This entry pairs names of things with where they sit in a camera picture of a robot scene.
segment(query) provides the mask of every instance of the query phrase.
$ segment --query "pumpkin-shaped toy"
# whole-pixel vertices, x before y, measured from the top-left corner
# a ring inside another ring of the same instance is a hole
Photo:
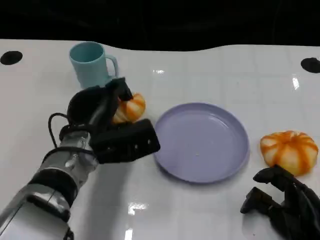
[[[317,162],[318,147],[303,132],[275,132],[260,140],[264,161],[270,167],[279,165],[295,176],[309,172]]]
[[[140,93],[135,93],[131,100],[119,102],[119,107],[113,116],[113,122],[116,124],[135,122],[144,114],[145,109],[146,101],[144,97]]]

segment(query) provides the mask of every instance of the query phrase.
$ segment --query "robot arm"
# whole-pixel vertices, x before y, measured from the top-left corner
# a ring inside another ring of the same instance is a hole
[[[71,99],[60,146],[46,154],[31,181],[3,210],[0,240],[73,240],[70,208],[89,173],[98,164],[132,162],[160,149],[148,119],[112,123],[119,99],[131,98],[125,79],[118,78]]]
[[[256,210],[268,216],[272,227],[288,240],[320,239],[320,200],[312,189],[277,165],[259,171],[253,180],[271,183],[284,192],[284,202],[278,204],[254,187],[247,194],[241,213]]]

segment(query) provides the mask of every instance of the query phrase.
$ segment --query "table surface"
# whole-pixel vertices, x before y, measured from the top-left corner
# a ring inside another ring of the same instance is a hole
[[[80,90],[69,61],[76,41],[0,40],[0,55],[23,53],[14,65],[0,64],[0,209],[23,187],[53,148],[51,113],[65,113]],[[206,102],[232,112],[250,139],[248,164],[225,181],[192,185],[162,173],[153,156],[133,163],[101,165],[91,173],[72,206],[69,221],[77,240],[277,240],[267,218],[240,208],[253,186],[281,202],[284,194],[258,184],[265,168],[259,140],[276,131],[306,132],[320,146],[320,79],[304,71],[304,58],[319,47],[229,45],[192,52],[133,51],[105,46],[120,75],[144,95],[153,123],[167,109]],[[56,119],[53,131],[65,124]],[[300,177],[320,194],[319,165]]]

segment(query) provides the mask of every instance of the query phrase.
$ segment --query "light blue mug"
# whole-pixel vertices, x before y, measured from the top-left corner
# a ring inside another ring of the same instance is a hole
[[[103,87],[113,77],[119,76],[117,59],[105,53],[104,47],[94,41],[85,41],[71,48],[69,57],[74,67],[76,77],[82,88],[93,86]],[[106,59],[113,62],[115,76],[110,76]]]

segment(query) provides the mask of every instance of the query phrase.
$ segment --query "black cable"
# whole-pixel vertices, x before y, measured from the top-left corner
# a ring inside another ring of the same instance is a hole
[[[49,119],[48,119],[48,129],[49,129],[49,133],[50,133],[50,137],[51,137],[51,140],[53,142],[53,145],[54,145],[54,149],[52,149],[51,151],[49,151],[43,158],[42,160],[42,163],[45,162],[45,160],[52,154],[54,153],[57,153],[57,152],[73,152],[73,153],[83,153],[83,154],[89,154],[91,156],[95,156],[94,152],[93,151],[90,151],[90,150],[86,150],[86,149],[83,149],[83,148],[80,148],[80,147],[76,147],[76,146],[60,146],[58,147],[57,145],[57,142],[56,142],[56,139],[55,139],[55,136],[52,132],[52,126],[51,126],[51,123],[52,123],[52,119],[55,117],[55,116],[60,116],[60,117],[63,117],[65,119],[68,120],[69,122],[69,126],[71,126],[71,124],[73,123],[72,119],[70,117],[68,117],[66,114],[63,114],[63,113],[60,113],[60,112],[55,112],[53,114],[50,115]]]
[[[63,113],[60,113],[60,112],[55,112],[53,114],[50,115],[49,119],[48,119],[48,129],[49,129],[49,133],[50,133],[50,137],[51,137],[51,140],[53,142],[53,145],[55,148],[58,147],[57,145],[57,142],[55,140],[55,136],[52,132],[52,126],[51,126],[51,122],[52,122],[52,119],[55,117],[55,116],[60,116],[60,117],[64,117],[65,119],[68,120],[69,123],[71,123],[71,119],[66,115],[66,114],[63,114]]]
[[[52,149],[49,151],[43,158],[42,163],[45,162],[45,160],[52,154],[57,153],[57,152],[73,152],[73,153],[82,153],[82,154],[89,154],[93,157],[96,157],[93,151],[86,150],[80,147],[76,146],[60,146]]]

